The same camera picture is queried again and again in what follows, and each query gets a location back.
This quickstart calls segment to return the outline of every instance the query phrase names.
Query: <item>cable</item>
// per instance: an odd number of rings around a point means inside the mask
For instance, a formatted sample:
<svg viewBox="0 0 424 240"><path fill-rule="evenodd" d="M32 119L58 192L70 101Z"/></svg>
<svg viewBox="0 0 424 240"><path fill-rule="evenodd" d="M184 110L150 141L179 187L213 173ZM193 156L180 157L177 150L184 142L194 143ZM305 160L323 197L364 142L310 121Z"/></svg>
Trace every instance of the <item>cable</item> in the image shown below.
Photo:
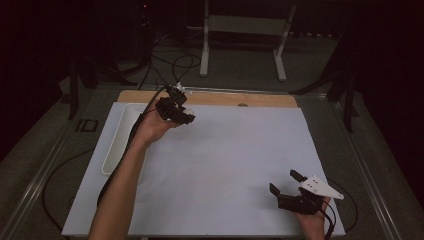
<svg viewBox="0 0 424 240"><path fill-rule="evenodd" d="M336 185L337 187L339 187L340 189L342 189L342 191L346 193L346 195L350 198L350 200L352 200L353 207L355 208L355 220L352 223L352 225L345 230L345 232L347 233L350 230L352 230L356 226L356 223L358 222L358 215L359 215L358 214L358 206L356 205L356 202L353 199L352 195L350 195L350 193L348 191L346 191L346 189L344 189L342 186L340 186L340 184L336 183L335 181L331 180L328 177L327 177L327 180L330 181L331 183L333 183L334 185Z"/></svg>
<svg viewBox="0 0 424 240"><path fill-rule="evenodd" d="M180 82L180 79L181 79L184 75L186 75L186 74L187 74L187 72L188 72L188 71L190 71L190 69L191 69L191 68L187 68L187 69L183 72L183 74L181 74L181 76L180 76L180 77L177 77L177 75L176 75L176 73L175 73L176 63L178 62L178 60L180 60L180 59L182 59L182 58L185 58L185 57L190 57L190 59L191 59L190 66L193 66L193 55L191 55L191 54L182 55L182 56L180 56L180 57L176 58L176 59L174 60L174 62L172 63L172 75L174 75L174 78L175 78L176 83L179 83L179 82Z"/></svg>
<svg viewBox="0 0 424 240"><path fill-rule="evenodd" d="M79 153L79 154L77 154L77 155L75 155L75 156L73 156L73 157L71 157L71 158L69 158L69 159L67 159L67 160L65 160L64 162L62 162L61 164L59 164L59 166L57 166L51 173L50 173L50 175L49 175L49 177L47 178L47 180L46 180L46 183L45 183L45 185L44 185L44 187L43 187L43 191L42 191L42 193L41 193L41 204L43 205L43 209L44 209L44 212L46 213L46 215L47 215L47 217L50 219L50 221L55 225L55 227L59 230L59 232L60 233L62 233L62 230L63 230L63 228L60 226L60 224L53 218L53 216L52 216L52 214L50 213L50 211L49 211L49 209L47 208L47 204L46 204L46 188L47 188L47 186L48 186L48 184L49 184L49 182L50 182L50 180L51 180L51 178L52 178L52 176L56 173L56 171L57 170L59 170L60 168L62 168L65 164L67 164L67 163L69 163L70 161L72 161L72 160L75 160L75 159L77 159L77 158L79 158L79 157L81 157L82 155L84 155L84 154L87 154L87 153L89 153L89 152L92 152L94 150L94 148L92 148L92 149L89 149L89 150L86 150L86 151L84 151L84 152L82 152L82 153Z"/></svg>
<svg viewBox="0 0 424 240"><path fill-rule="evenodd" d="M143 79L140 82L140 86L138 86L138 90L141 89L141 86L143 86L144 82L147 79L147 76L149 75L150 69L152 68L152 58L149 58L149 67L147 68L146 74L144 74Z"/></svg>
<svg viewBox="0 0 424 240"><path fill-rule="evenodd" d="M152 99L150 99L149 103L147 104L146 108L144 109L144 111L140 114L140 116L137 118L137 120L135 121L134 125L131 128L129 137L128 137L128 141L127 141L127 145L125 147L124 153L122 154L121 159L119 160L118 164L116 165L115 169L113 170L112 174L109 176L109 178L107 179L105 185L103 185L102 190L100 191L99 197L97 198L97 206L99 206L104 194L106 193L106 190L109 188L110 183L112 182L113 178L115 177L116 172L118 171L122 160L125 157L125 154L127 153L129 146L131 145L131 142L137 132L138 127L140 126L141 122L144 119L144 116L146 116L146 114L150 113L151 111L149 111L148 109L150 108L150 106L153 104L153 102L155 101L156 97L165 89L167 88L169 85L166 86L162 86L158 91L156 91L155 95L152 97Z"/></svg>
<svg viewBox="0 0 424 240"><path fill-rule="evenodd" d="M323 201L325 204L327 204L327 206L328 207L330 207L330 209L331 209L331 211L333 212L333 216L334 216L334 223L333 223L333 221L331 220L331 218L330 218L330 216L328 216L328 214L325 212L325 211L323 211L321 208L319 209L319 211L322 213L322 214L324 214L324 216L325 216L325 218L327 218L327 220L328 220L328 222L329 222L329 227L328 227L328 230L327 230L327 233L325 234L325 239L326 240L328 240L328 239L330 239L330 237L331 237L331 234L333 233L333 231L334 231L334 228L336 227L336 222L337 222L337 219L336 219L336 214L335 214L335 212L334 212L334 209L328 204L328 202L326 202L326 201Z"/></svg>
<svg viewBox="0 0 424 240"><path fill-rule="evenodd" d="M180 80L181 80L181 78L184 77L190 71L190 69L199 66L200 63L201 63L201 60L200 60L200 57L199 56L190 54L190 53L188 53L186 51L182 51L182 52L185 53L185 54L182 55L182 56L179 56L178 58L176 58L172 63L169 62L169 61L167 61L167 60L165 60L165 59L159 58L159 57L157 57L157 56L155 56L155 55L152 54L152 57L153 58L156 58L156 59L158 59L160 61L163 61L165 63L171 64L171 66L172 66L172 74L173 74L173 76L175 78L176 83L179 83ZM191 59L191 62L190 62L190 64L188 66L182 66L182 65L178 65L177 64L177 62L179 60L181 60L183 58L186 58L186 57L190 57L190 59ZM179 77L176 74L176 67L184 68L185 69L185 71Z"/></svg>
<svg viewBox="0 0 424 240"><path fill-rule="evenodd" d="M156 74L158 75L158 78L160 78L165 85L169 85L168 82L162 77L162 75L160 74L160 72L157 68L153 67L153 70L156 72Z"/></svg>
<svg viewBox="0 0 424 240"><path fill-rule="evenodd" d="M187 36L186 38L185 38L185 40L190 40L190 39L193 39L193 38L195 38L196 36L198 36L198 35L201 35L203 33L203 29L202 30L199 30L199 31L197 31L197 32L195 32L195 33L193 33L192 35L190 35L190 36ZM156 47L157 45L159 45L159 44L161 44L161 45L165 45L165 46L172 46L172 45L175 45L175 44L179 44L179 43L181 43L181 41L180 40L175 40L175 39L173 39L174 41L173 42L162 42L162 40L164 40L164 39L166 39L166 38L170 38L171 37L171 35L164 35L164 36L162 36L162 37L159 37L158 39L156 39L156 40L154 40L153 41L153 47Z"/></svg>

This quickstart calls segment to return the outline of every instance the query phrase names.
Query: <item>metal stand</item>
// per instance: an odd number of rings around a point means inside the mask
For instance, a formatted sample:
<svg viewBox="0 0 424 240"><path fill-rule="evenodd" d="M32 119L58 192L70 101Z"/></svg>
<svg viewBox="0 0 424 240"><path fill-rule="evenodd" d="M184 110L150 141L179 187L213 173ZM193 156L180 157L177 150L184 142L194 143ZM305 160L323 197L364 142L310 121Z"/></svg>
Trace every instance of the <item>metal stand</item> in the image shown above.
<svg viewBox="0 0 424 240"><path fill-rule="evenodd" d="M345 93L345 107L343 112L343 122L349 132L352 130L352 112L353 112L353 96L355 92L355 81L356 71L338 71L330 74L328 77L321 77L318 81L298 89L296 91L290 91L289 94L303 95L309 91L312 91L319 86L326 83L333 82L330 90L327 93L326 98L329 101L337 102Z"/></svg>
<svg viewBox="0 0 424 240"><path fill-rule="evenodd" d="M253 33L281 36L281 42L273 55L277 68L278 80L286 81L286 73L281 60L284 45L287 41L296 5L292 5L287 19L249 18L237 16L209 15L209 0L205 0L205 19L203 28L203 52L200 63L200 76L206 77L209 65L209 31Z"/></svg>

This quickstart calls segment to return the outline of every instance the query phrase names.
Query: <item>floor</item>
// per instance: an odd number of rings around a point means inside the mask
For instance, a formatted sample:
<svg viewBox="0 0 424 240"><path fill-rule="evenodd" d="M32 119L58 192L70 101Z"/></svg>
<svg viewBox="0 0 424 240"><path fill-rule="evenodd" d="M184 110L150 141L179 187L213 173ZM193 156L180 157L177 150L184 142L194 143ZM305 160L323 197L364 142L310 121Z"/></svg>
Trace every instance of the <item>floor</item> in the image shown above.
<svg viewBox="0 0 424 240"><path fill-rule="evenodd" d="M152 68L141 89L154 89L174 73L188 88L230 92L288 94L318 80L337 40L289 37L283 52L287 81L277 79L269 39L240 45L216 36L211 41L208 76L193 66L201 54L201 35L186 43L163 37L153 49ZM58 102L22 138L0 165L0 239L60 239L73 198L93 149L120 91L139 89L147 68L128 76L137 86L122 86L99 75L97 89L80 84L80 108L68 120L69 105ZM64 93L69 81L62 81ZM296 96L330 185L348 196L337 201L346 236L339 239L422 239L424 214L405 182L390 149L369 115L359 93L355 96L353 133L341 122L342 104L325 100L329 85ZM79 122L98 122L84 131ZM290 238L302 239L302 236Z"/></svg>

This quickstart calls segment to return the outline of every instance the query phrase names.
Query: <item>white leg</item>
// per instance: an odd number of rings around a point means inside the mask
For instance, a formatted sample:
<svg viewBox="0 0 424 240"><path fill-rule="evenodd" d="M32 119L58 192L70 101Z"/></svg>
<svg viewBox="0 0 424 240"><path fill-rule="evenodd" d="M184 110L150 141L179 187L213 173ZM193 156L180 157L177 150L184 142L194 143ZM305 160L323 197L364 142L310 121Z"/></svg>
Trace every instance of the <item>white leg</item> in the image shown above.
<svg viewBox="0 0 424 240"><path fill-rule="evenodd" d="M203 27L203 51L202 59L200 62L200 76L206 77L208 75L209 65L209 0L205 0L205 20Z"/></svg>
<svg viewBox="0 0 424 240"><path fill-rule="evenodd" d="M290 32L290 26L291 22L293 20L294 12L296 11L296 5L293 5L290 9L289 16L287 17L287 23L284 26L284 31L281 36L281 42L278 49L274 49L274 60L275 60L275 67L277 68L278 73L278 80L284 82L287 80L286 72L284 70L283 61L281 60L281 54L283 53L284 45L287 42L287 38L289 36Z"/></svg>

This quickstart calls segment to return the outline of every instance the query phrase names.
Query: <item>white board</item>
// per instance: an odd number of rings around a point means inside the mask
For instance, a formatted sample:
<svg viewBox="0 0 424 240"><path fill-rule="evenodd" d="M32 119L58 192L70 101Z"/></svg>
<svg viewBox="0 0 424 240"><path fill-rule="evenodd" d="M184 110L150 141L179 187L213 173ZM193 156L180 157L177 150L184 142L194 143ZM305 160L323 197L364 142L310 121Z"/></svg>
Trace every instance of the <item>white board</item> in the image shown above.
<svg viewBox="0 0 424 240"><path fill-rule="evenodd" d="M131 105L114 104L65 224L65 235L88 233L97 195L107 179L103 162L121 116L136 115L125 112L136 109ZM278 209L268 190L272 182L284 194L298 195L299 183L289 176L291 169L325 180L301 109L187 107L196 115L194 122L171 129L148 150L129 234L301 235L294 216ZM333 234L343 235L333 201L331 205L337 217Z"/></svg>

